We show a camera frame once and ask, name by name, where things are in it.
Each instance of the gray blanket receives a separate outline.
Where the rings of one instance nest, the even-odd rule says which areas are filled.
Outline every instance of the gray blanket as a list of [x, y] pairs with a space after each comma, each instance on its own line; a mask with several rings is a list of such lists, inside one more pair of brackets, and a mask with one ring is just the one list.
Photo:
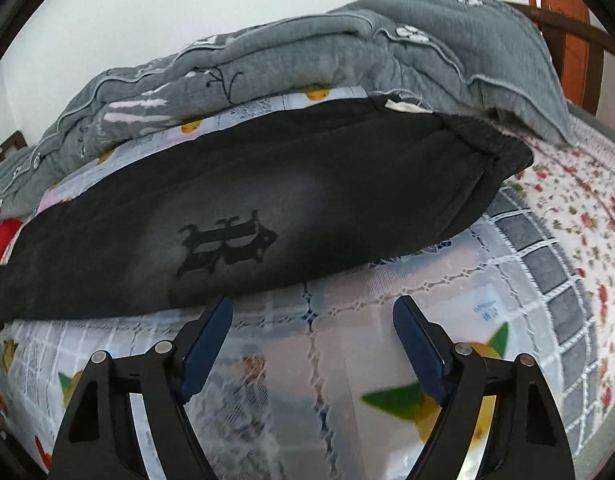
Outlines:
[[0, 165], [0, 221], [127, 139], [258, 97], [310, 87], [399, 89], [435, 110], [512, 112], [540, 137], [568, 139], [561, 86], [538, 30], [495, 0], [359, 0], [196, 41], [92, 79], [37, 146]]

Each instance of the yellow duck print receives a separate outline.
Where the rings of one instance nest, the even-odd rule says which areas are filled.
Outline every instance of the yellow duck print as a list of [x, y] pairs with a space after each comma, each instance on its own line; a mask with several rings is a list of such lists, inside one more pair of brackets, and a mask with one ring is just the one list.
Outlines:
[[330, 91], [327, 88], [319, 88], [316, 90], [306, 90], [303, 94], [305, 94], [310, 101], [321, 101], [328, 97]]
[[83, 370], [79, 370], [73, 377], [69, 377], [66, 374], [59, 372], [59, 383], [61, 384], [61, 390], [63, 391], [64, 408], [67, 408], [70, 400], [72, 400], [72, 395], [74, 395], [74, 390], [76, 390], [78, 380], [81, 378], [82, 374]]
[[3, 363], [3, 368], [6, 371], [6, 374], [10, 371], [12, 367], [12, 362], [14, 361], [14, 352], [18, 348], [18, 343], [15, 343], [13, 339], [6, 339], [3, 341], [3, 357], [1, 358], [1, 362]]
[[105, 152], [103, 155], [100, 155], [100, 156], [98, 157], [98, 159], [96, 159], [96, 165], [101, 165], [101, 164], [103, 164], [106, 160], [108, 160], [108, 158], [110, 158], [110, 155], [111, 155], [112, 153], [114, 153], [114, 150], [115, 150], [115, 149], [116, 149], [116, 148], [113, 148], [113, 149], [111, 149], [109, 152]]
[[181, 126], [181, 131], [184, 134], [191, 134], [199, 126], [201, 126], [201, 120], [192, 121], [191, 123], [187, 123], [187, 124], [184, 124], [183, 126]]
[[[501, 359], [505, 354], [507, 338], [508, 324], [504, 323], [487, 344], [478, 342], [470, 342], [469, 344], [481, 357]], [[372, 392], [365, 394], [362, 399], [366, 404], [382, 412], [396, 416], [401, 420], [414, 422], [419, 437], [424, 442], [430, 438], [431, 430], [433, 430], [436, 419], [441, 412], [441, 407], [434, 399], [423, 393], [419, 383]], [[483, 398], [470, 449], [478, 446], [488, 434], [492, 424], [495, 401], [496, 397]]]

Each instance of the bedsheet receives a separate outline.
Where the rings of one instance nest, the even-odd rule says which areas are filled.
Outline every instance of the bedsheet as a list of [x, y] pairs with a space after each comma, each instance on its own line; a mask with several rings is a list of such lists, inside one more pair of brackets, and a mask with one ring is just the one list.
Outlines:
[[[187, 406], [219, 478], [405, 478], [437, 407], [420, 394], [391, 324], [401, 294], [454, 340], [534, 355], [578, 456], [615, 402], [615, 158], [601, 160], [602, 141], [584, 133], [587, 145], [561, 148], [510, 132], [532, 147], [534, 165], [450, 240], [238, 298], [217, 363]], [[92, 352], [144, 352], [200, 312], [8, 325], [0, 397], [12, 434], [49, 466]], [[150, 478], [162, 478], [140, 397], [132, 403]], [[463, 478], [476, 473], [482, 430]]]

